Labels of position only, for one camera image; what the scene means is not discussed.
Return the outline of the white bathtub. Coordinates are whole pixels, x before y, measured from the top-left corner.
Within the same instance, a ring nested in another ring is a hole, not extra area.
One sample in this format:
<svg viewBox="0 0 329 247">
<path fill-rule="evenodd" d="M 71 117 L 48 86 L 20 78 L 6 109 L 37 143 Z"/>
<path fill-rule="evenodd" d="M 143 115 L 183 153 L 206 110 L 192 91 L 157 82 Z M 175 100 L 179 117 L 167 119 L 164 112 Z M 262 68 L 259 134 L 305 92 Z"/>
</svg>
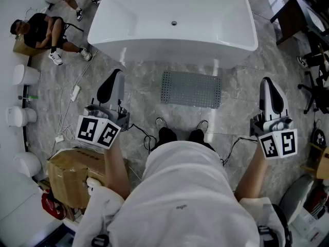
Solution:
<svg viewBox="0 0 329 247">
<path fill-rule="evenodd" d="M 258 48 L 248 0 L 101 0 L 89 44 L 112 59 L 233 68 Z"/>
</svg>

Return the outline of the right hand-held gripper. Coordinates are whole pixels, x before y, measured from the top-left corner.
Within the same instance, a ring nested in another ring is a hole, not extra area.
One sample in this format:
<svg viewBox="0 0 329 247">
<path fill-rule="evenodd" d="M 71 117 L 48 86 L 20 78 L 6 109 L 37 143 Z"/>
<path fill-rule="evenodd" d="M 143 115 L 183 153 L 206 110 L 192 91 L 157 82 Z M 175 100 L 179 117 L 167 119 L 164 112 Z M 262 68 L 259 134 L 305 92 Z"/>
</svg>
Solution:
<svg viewBox="0 0 329 247">
<path fill-rule="evenodd" d="M 265 158 L 286 158 L 297 154 L 298 130 L 288 116 L 288 102 L 281 88 L 270 78 L 260 84 L 260 110 L 264 119 L 257 115 L 250 120 L 250 136 L 255 136 Z"/>
</svg>

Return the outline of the small cardboard box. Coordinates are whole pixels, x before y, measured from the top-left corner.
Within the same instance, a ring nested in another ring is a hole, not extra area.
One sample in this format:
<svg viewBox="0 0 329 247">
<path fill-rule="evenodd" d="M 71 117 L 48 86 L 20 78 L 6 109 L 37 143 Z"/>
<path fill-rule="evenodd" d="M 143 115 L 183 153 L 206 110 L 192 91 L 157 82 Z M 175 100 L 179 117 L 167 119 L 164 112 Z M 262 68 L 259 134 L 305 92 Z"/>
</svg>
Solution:
<svg viewBox="0 0 329 247">
<path fill-rule="evenodd" d="M 37 49 L 37 48 L 29 47 L 25 44 L 23 36 L 17 36 L 15 38 L 15 43 L 12 51 L 18 54 L 23 54 L 29 57 L 33 57 L 45 52 L 46 49 Z"/>
</svg>

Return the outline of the wooden chair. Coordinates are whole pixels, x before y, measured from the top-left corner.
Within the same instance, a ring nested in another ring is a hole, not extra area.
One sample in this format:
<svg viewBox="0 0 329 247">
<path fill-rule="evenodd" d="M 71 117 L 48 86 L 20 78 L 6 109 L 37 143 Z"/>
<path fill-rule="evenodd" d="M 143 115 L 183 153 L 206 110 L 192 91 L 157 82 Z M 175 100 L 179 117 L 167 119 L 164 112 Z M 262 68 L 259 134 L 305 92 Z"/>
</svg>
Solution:
<svg viewBox="0 0 329 247">
<path fill-rule="evenodd" d="M 309 157 L 301 169 L 319 180 L 329 180 L 329 146 L 321 148 L 312 143 L 309 145 Z"/>
</svg>

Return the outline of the white toilet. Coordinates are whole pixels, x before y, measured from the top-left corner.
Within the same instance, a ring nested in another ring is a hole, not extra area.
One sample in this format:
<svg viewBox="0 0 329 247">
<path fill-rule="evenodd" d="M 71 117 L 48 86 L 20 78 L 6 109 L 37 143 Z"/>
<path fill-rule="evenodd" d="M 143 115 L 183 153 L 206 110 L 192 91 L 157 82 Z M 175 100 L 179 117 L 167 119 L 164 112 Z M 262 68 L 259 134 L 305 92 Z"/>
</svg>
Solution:
<svg viewBox="0 0 329 247">
<path fill-rule="evenodd" d="M 13 158 L 17 171 L 31 178 L 39 173 L 42 164 L 38 157 L 31 152 L 18 153 Z"/>
<path fill-rule="evenodd" d="M 19 64 L 15 66 L 12 77 L 13 85 L 35 85 L 40 79 L 41 73 L 39 70 Z"/>
<path fill-rule="evenodd" d="M 31 108 L 12 106 L 6 108 L 5 119 L 7 125 L 10 127 L 24 127 L 28 123 L 35 123 L 37 121 L 37 114 Z"/>
</svg>

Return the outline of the grey marble floor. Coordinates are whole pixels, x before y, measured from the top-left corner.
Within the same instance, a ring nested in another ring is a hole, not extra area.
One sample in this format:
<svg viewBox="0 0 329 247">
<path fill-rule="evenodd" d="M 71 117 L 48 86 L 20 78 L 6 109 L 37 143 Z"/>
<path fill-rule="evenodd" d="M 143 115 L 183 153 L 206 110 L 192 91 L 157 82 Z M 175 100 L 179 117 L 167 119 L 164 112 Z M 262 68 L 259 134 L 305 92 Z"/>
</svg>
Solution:
<svg viewBox="0 0 329 247">
<path fill-rule="evenodd" d="M 120 136 L 122 154 L 130 161 L 133 186 L 141 177 L 148 151 L 145 135 L 157 135 L 155 120 L 162 117 L 179 139 L 203 119 L 209 122 L 205 135 L 207 142 L 221 158 L 228 160 L 226 170 L 229 183 L 236 188 L 255 150 L 249 137 L 249 119 L 259 112 L 259 89 L 262 78 L 269 77 L 285 92 L 289 109 L 298 129 L 298 154 L 294 157 L 272 161 L 262 188 L 262 195 L 279 203 L 287 188 L 301 175 L 308 157 L 309 138 L 313 121 L 329 136 L 329 115 L 304 114 L 309 100 L 306 91 L 297 88 L 307 84 L 308 78 L 297 63 L 296 56 L 309 52 L 304 37 L 290 38 L 277 45 L 279 27 L 270 18 L 288 0 L 249 0 L 258 36 L 258 48 L 245 61 L 232 69 L 217 66 L 186 65 L 161 62 L 128 62 L 125 69 L 125 94 L 123 106 L 130 111 L 134 126 Z M 72 148 L 78 142 L 70 136 L 76 129 L 78 116 L 90 101 L 93 86 L 120 63 L 99 52 L 92 63 L 72 53 L 62 55 L 63 65 L 55 66 L 41 54 L 32 58 L 31 65 L 41 71 L 37 85 L 29 93 L 38 96 L 31 107 L 38 120 L 26 128 L 28 149 L 42 162 L 59 149 Z M 220 76 L 222 79 L 221 104 L 216 110 L 160 102 L 161 79 L 167 70 Z M 76 101 L 70 101 L 75 85 L 81 87 Z M 65 140 L 56 143 L 63 135 Z"/>
</svg>

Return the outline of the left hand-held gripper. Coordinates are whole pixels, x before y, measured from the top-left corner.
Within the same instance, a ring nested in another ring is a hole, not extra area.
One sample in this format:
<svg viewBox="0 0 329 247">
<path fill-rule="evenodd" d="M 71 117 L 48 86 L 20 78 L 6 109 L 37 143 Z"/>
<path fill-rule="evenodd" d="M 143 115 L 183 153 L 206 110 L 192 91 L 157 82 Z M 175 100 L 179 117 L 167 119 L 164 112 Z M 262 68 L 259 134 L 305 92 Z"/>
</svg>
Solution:
<svg viewBox="0 0 329 247">
<path fill-rule="evenodd" d="M 87 105 L 78 119 L 76 140 L 109 149 L 120 131 L 129 128 L 130 113 L 119 107 L 124 99 L 124 84 L 123 71 L 115 69 L 97 91 L 99 103 L 110 101 L 110 109 Z"/>
</svg>

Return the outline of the white power strip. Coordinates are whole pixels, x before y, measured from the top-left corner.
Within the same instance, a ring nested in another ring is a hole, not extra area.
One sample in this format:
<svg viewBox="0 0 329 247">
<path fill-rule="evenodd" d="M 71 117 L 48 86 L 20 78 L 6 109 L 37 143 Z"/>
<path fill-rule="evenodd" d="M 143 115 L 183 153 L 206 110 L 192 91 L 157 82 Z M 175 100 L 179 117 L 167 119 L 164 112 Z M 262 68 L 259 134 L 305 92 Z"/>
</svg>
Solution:
<svg viewBox="0 0 329 247">
<path fill-rule="evenodd" d="M 81 87 L 78 86 L 78 85 L 75 85 L 75 87 L 73 89 L 73 92 L 72 92 L 72 94 L 70 96 L 70 101 L 72 101 L 72 102 L 76 101 L 76 99 L 77 99 L 77 97 L 79 95 L 80 90 L 81 90 Z"/>
</svg>

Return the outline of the person's left forearm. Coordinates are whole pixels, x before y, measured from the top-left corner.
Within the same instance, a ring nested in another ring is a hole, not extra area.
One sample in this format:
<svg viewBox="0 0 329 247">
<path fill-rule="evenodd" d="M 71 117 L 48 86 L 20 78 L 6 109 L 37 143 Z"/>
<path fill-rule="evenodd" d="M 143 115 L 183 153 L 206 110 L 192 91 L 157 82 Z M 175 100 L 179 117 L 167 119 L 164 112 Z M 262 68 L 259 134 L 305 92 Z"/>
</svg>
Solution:
<svg viewBox="0 0 329 247">
<path fill-rule="evenodd" d="M 130 195 L 131 186 L 125 162 L 120 149 L 119 137 L 112 146 L 104 150 L 105 161 L 105 187 L 111 189 L 124 200 Z"/>
</svg>

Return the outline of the person's left leg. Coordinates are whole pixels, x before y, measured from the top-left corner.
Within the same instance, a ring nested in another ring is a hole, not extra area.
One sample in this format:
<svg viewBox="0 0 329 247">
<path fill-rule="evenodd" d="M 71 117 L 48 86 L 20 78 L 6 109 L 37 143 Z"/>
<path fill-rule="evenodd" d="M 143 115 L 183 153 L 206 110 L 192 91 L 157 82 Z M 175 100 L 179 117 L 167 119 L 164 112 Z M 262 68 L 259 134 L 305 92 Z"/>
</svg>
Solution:
<svg viewBox="0 0 329 247">
<path fill-rule="evenodd" d="M 155 144 L 154 150 L 163 144 L 177 141 L 176 134 L 167 127 L 162 127 L 159 130 L 158 136 L 159 136 L 159 140 Z"/>
</svg>

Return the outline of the person's leg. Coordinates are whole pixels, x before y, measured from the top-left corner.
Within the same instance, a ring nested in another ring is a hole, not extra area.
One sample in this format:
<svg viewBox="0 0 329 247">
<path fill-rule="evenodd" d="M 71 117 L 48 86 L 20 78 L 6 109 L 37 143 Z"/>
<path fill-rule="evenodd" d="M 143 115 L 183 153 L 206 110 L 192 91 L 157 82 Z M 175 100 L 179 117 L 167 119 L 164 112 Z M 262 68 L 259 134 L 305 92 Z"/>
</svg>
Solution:
<svg viewBox="0 0 329 247">
<path fill-rule="evenodd" d="M 201 129 L 196 129 L 196 130 L 192 131 L 190 133 L 188 141 L 199 143 L 199 144 L 204 145 L 207 148 L 211 149 L 212 151 L 215 151 L 209 143 L 204 141 L 204 133 Z"/>
<path fill-rule="evenodd" d="M 163 144 L 177 141 L 176 134 L 167 127 L 162 127 L 159 130 L 158 136 L 159 136 L 159 140 L 155 144 L 154 150 Z"/>
</svg>

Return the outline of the dark wooden vanity cabinet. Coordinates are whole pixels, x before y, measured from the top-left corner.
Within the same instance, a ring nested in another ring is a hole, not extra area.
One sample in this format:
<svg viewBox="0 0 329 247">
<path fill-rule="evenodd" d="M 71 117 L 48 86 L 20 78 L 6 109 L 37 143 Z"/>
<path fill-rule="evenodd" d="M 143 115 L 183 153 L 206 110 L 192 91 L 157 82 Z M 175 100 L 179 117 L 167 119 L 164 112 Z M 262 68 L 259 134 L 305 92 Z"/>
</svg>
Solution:
<svg viewBox="0 0 329 247">
<path fill-rule="evenodd" d="M 280 45 L 298 32 L 314 35 L 318 41 L 329 46 L 329 20 L 326 20 L 303 0 L 289 0 L 270 19 L 278 21 L 282 37 L 276 44 Z"/>
</svg>

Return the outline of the red striped box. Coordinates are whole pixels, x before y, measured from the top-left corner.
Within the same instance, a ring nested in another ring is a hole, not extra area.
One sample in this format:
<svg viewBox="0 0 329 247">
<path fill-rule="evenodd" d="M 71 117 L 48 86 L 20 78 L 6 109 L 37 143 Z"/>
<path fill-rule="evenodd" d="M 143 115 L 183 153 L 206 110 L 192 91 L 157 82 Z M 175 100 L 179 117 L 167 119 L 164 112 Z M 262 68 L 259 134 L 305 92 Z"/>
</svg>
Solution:
<svg viewBox="0 0 329 247">
<path fill-rule="evenodd" d="M 304 207 L 316 220 L 329 213 L 329 186 L 317 186 Z"/>
</svg>

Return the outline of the grey perforated bath mat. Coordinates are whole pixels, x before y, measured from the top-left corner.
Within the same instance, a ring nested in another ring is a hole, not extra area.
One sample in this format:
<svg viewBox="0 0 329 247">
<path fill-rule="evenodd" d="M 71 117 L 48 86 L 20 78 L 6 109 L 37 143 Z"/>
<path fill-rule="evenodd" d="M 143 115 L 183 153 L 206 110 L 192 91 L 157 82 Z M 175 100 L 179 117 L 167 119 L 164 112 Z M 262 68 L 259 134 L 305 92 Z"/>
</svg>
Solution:
<svg viewBox="0 0 329 247">
<path fill-rule="evenodd" d="M 199 73 L 165 71 L 160 101 L 163 104 L 218 109 L 221 104 L 221 78 Z"/>
</svg>

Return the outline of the person's right forearm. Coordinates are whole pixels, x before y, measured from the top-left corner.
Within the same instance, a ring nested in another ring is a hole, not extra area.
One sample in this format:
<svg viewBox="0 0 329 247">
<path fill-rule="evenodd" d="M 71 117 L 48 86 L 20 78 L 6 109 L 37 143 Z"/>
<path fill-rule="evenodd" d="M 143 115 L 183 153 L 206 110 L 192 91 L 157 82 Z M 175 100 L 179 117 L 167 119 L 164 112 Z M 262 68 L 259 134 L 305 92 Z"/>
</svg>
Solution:
<svg viewBox="0 0 329 247">
<path fill-rule="evenodd" d="M 258 142 L 253 158 L 234 192 L 238 202 L 241 199 L 259 198 L 267 167 L 268 161 L 265 159 L 260 142 Z"/>
</svg>

